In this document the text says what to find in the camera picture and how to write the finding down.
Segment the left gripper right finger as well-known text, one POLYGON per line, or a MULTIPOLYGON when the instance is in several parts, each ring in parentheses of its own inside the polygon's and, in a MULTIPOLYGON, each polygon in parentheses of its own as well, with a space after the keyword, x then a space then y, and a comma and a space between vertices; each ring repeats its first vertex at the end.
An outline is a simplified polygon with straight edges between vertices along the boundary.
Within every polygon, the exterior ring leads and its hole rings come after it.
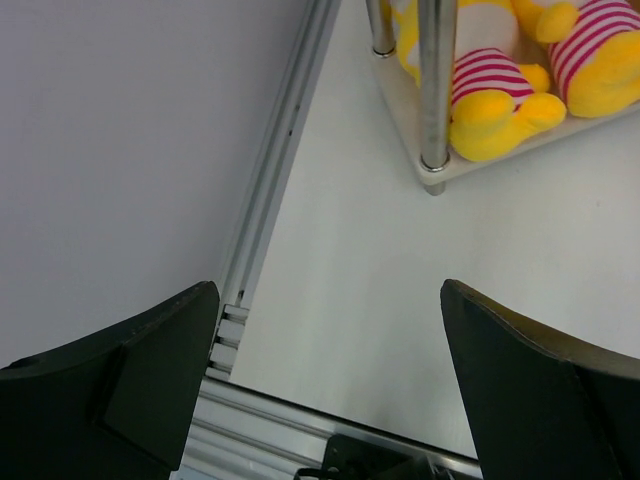
POLYGON ((486 479, 636 479, 639 361, 446 280, 441 311, 486 479))

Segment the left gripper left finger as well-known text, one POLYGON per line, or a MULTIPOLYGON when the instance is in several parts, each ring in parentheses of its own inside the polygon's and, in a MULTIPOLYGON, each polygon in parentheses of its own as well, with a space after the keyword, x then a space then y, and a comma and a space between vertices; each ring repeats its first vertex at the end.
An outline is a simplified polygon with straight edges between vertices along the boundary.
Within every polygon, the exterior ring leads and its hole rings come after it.
POLYGON ((219 292, 200 282, 1 370, 4 479, 167 479, 208 365, 219 292))

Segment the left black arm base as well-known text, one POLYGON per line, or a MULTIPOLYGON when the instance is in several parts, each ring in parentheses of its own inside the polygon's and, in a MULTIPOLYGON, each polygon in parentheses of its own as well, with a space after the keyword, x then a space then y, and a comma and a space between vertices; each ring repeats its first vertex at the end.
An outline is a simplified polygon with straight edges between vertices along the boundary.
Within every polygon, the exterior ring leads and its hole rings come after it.
POLYGON ((337 434, 329 438, 320 467, 298 469, 293 478, 334 480, 472 479, 393 449, 337 434))

